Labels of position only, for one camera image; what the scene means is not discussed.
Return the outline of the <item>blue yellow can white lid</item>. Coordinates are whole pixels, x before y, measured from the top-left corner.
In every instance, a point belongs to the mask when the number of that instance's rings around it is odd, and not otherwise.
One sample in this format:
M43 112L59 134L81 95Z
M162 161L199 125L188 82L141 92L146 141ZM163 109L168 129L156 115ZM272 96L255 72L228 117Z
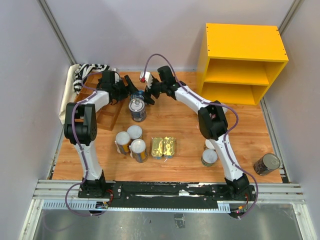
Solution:
M138 163L143 163L148 159L147 145L142 139L135 139L129 146L130 156Z

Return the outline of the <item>red white can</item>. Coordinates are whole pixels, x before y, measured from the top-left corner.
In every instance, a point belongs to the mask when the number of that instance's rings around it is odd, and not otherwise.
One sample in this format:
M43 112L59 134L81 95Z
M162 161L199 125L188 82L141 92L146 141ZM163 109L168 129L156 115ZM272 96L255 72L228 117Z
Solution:
M222 107L223 113L226 115L226 113L228 112L228 108L223 103L221 103L221 107Z

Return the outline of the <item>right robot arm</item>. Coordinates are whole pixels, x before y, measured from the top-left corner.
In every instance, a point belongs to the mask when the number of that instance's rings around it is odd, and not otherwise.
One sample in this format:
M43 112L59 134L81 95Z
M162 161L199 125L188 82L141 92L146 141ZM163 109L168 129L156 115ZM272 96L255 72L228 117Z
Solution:
M232 200L242 197L247 197L249 201L256 200L259 193L258 184L249 183L248 177L252 175L240 167L230 143L230 129L224 112L228 107L219 101L210 102L196 94L184 82L177 80L168 65L160 67L157 72L160 80L145 70L140 73L140 81L146 83L144 100L154 105L152 97L158 98L160 94L165 93L192 109L197 114L202 136L214 146L222 163L227 196Z

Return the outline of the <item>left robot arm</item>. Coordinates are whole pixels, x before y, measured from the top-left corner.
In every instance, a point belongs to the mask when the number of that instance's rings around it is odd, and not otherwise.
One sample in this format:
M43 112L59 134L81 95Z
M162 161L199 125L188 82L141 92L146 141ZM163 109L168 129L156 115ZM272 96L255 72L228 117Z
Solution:
M138 91L128 75L121 77L114 70L105 70L95 87L82 80L82 87L92 93L83 100L66 105L64 136L75 147L83 170L79 198L103 198L107 189L104 171L99 164L95 140L98 133L96 113Z

